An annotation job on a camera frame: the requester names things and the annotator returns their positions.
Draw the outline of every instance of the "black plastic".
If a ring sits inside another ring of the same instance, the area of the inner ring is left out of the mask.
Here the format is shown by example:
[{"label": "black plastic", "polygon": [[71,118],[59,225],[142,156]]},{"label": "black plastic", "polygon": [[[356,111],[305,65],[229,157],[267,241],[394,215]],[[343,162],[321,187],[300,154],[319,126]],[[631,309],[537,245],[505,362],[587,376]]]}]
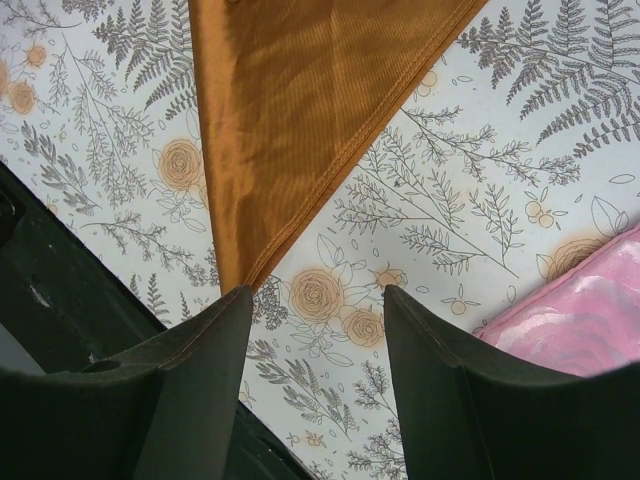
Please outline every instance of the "black plastic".
[{"label": "black plastic", "polygon": [[251,309],[240,288],[83,372],[0,369],[0,478],[222,479]]},{"label": "black plastic", "polygon": [[[0,219],[0,322],[46,373],[80,371],[165,330],[2,164],[0,194],[11,205]],[[225,479],[309,478],[240,402],[235,419]]]},{"label": "black plastic", "polygon": [[410,480],[640,478],[640,365],[574,377],[497,350],[397,287],[384,300]]}]

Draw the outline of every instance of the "orange rose illustration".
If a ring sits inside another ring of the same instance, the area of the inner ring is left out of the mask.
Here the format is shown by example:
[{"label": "orange rose illustration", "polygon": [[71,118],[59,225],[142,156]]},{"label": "orange rose illustration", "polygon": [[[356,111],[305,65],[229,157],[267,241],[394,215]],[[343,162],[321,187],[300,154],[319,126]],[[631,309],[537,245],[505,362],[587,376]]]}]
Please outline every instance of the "orange rose illustration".
[{"label": "orange rose illustration", "polygon": [[47,51],[40,45],[34,45],[31,50],[25,52],[27,54],[27,63],[32,67],[40,68],[47,59]]},{"label": "orange rose illustration", "polygon": [[7,91],[9,87],[9,68],[7,64],[0,61],[0,95]]},{"label": "orange rose illustration", "polygon": [[344,307],[340,317],[344,333],[356,345],[373,347],[384,338],[382,315],[362,308]]},{"label": "orange rose illustration", "polygon": [[16,112],[26,115],[36,104],[36,91],[26,83],[12,83],[9,85],[9,101]]},{"label": "orange rose illustration", "polygon": [[387,285],[396,285],[400,288],[407,286],[407,275],[402,271],[395,268],[387,268],[382,272],[373,272],[376,276],[376,284],[382,290]]},{"label": "orange rose illustration", "polygon": [[583,239],[569,242],[558,248],[549,264],[547,282],[564,275],[603,245],[601,240]]},{"label": "orange rose illustration", "polygon": [[158,175],[169,188],[189,190],[198,184],[201,171],[200,151],[189,140],[174,140],[162,150]]},{"label": "orange rose illustration", "polygon": [[338,314],[344,305],[344,291],[324,270],[307,270],[293,279],[289,303],[301,318],[322,323]]}]

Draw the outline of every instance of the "pink fabric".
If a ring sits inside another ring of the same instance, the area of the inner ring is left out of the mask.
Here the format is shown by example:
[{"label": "pink fabric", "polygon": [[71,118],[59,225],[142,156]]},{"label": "pink fabric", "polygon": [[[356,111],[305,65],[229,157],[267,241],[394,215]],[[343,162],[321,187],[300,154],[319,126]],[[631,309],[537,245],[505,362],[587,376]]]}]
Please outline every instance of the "pink fabric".
[{"label": "pink fabric", "polygon": [[477,335],[531,363],[584,377],[640,360],[640,226]]}]

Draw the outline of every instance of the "orange satin cloth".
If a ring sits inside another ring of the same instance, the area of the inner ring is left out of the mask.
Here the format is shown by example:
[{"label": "orange satin cloth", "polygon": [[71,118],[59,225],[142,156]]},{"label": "orange satin cloth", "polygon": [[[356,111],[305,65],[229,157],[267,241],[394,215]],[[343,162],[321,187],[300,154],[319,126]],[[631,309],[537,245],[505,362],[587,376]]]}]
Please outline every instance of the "orange satin cloth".
[{"label": "orange satin cloth", "polygon": [[268,276],[485,1],[190,1],[223,292]]}]

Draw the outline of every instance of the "floral patterned paper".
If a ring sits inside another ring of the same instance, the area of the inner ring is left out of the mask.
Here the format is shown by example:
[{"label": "floral patterned paper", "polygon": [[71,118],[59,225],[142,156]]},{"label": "floral patterned paper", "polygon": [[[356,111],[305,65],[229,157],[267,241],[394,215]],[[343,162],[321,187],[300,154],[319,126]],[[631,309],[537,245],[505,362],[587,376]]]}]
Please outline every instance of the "floral patterned paper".
[{"label": "floral patterned paper", "polygon": [[[0,160],[175,324],[219,296],[187,3],[50,3],[0,0]],[[405,479],[384,287],[473,331],[629,229],[639,95],[633,0],[489,0],[254,297],[240,400]]]},{"label": "floral patterned paper", "polygon": [[407,478],[385,285],[474,331],[637,223],[639,95],[633,0],[489,0],[255,297],[243,401],[316,478]]},{"label": "floral patterned paper", "polygon": [[166,325],[220,296],[186,0],[0,0],[0,159]]}]

